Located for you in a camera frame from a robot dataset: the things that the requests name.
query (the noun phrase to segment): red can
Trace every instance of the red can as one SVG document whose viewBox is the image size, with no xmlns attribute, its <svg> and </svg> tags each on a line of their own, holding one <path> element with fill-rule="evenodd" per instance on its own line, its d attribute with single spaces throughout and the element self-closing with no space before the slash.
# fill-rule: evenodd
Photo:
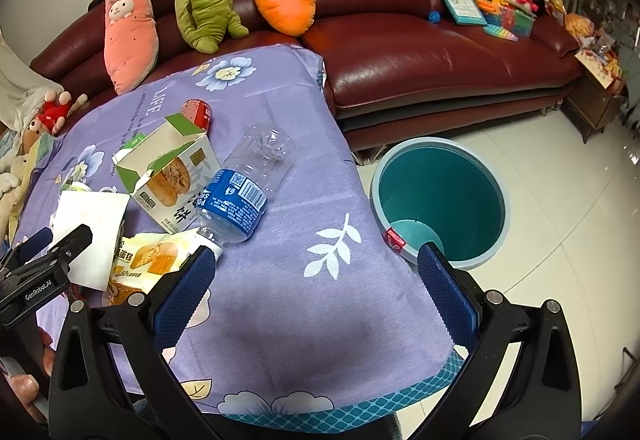
<svg viewBox="0 0 640 440">
<path fill-rule="evenodd" d="M 201 128 L 205 133 L 209 132 L 209 124 L 211 122 L 211 108 L 209 104 L 204 102 L 204 100 L 199 100 L 197 98 L 187 100 L 187 102 L 182 104 L 180 113 L 182 113 L 188 120 L 196 124 L 196 126 Z"/>
</svg>

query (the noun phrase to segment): red plush toy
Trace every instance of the red plush toy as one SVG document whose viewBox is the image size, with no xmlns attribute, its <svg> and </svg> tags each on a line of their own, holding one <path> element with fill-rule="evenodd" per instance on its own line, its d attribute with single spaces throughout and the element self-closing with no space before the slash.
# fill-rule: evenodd
<svg viewBox="0 0 640 440">
<path fill-rule="evenodd" d="M 40 137 L 41 133 L 49 133 L 52 136 L 58 134 L 71 113 L 87 101 L 87 96 L 82 94 L 78 100 L 72 103 L 71 94 L 68 91 L 63 91 L 57 98 L 56 96 L 55 91 L 47 91 L 45 94 L 43 113 L 37 115 L 31 121 L 29 128 L 22 136 L 22 151 L 24 154 L 29 152 L 29 149 L 31 149 L 31 146 Z"/>
</svg>

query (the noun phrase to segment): teal trash bin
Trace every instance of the teal trash bin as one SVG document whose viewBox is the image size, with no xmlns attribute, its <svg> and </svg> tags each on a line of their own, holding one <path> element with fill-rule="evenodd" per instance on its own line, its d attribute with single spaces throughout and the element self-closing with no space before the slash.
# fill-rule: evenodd
<svg viewBox="0 0 640 440">
<path fill-rule="evenodd" d="M 495 255 L 509 230 L 509 201 L 495 173 L 442 138 L 414 138 L 387 152 L 370 199 L 389 245 L 414 264 L 433 241 L 453 267 L 471 270 Z"/>
</svg>

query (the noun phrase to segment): pink sweet potato plush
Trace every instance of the pink sweet potato plush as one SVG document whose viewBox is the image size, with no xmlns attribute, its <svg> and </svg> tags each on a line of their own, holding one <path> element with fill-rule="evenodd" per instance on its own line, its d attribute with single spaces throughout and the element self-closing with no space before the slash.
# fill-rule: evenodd
<svg viewBox="0 0 640 440">
<path fill-rule="evenodd" d="M 106 0 L 104 63 L 117 94 L 135 89 L 154 69 L 158 33 L 151 0 Z"/>
</svg>

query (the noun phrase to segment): wooden cabinet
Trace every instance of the wooden cabinet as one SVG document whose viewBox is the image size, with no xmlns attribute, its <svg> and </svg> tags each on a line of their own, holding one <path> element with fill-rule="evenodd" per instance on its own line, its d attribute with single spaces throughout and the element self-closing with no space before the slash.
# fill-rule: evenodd
<svg viewBox="0 0 640 440">
<path fill-rule="evenodd" d="M 624 100 L 620 95 L 612 96 L 585 70 L 573 92 L 564 100 L 562 110 L 582 133 L 582 141 L 587 143 L 596 131 L 604 133 L 605 126 L 615 119 Z"/>
</svg>

